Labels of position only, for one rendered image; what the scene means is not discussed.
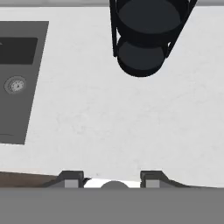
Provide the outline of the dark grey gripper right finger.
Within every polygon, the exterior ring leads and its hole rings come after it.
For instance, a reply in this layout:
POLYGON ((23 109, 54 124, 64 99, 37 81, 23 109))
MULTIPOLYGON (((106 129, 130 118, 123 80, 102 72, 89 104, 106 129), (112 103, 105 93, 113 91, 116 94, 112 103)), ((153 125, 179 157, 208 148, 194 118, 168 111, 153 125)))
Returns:
POLYGON ((168 179, 162 171, 140 171, 141 188, 185 187, 185 185, 168 179))

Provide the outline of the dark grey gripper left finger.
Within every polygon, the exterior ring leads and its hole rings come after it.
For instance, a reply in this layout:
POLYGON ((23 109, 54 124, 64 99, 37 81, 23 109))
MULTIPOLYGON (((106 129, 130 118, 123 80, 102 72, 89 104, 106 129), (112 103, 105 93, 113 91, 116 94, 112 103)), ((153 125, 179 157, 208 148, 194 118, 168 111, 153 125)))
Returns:
POLYGON ((62 171, 59 176, 46 182, 42 187, 82 188, 84 171, 62 171))

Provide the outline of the grey kitchen sink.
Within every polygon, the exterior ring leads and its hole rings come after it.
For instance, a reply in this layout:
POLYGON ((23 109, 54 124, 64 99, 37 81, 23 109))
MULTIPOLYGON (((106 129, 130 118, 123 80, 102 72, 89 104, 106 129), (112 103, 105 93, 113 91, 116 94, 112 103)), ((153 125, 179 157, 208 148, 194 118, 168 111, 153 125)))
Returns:
POLYGON ((24 144, 47 21, 0 21, 0 144, 24 144))

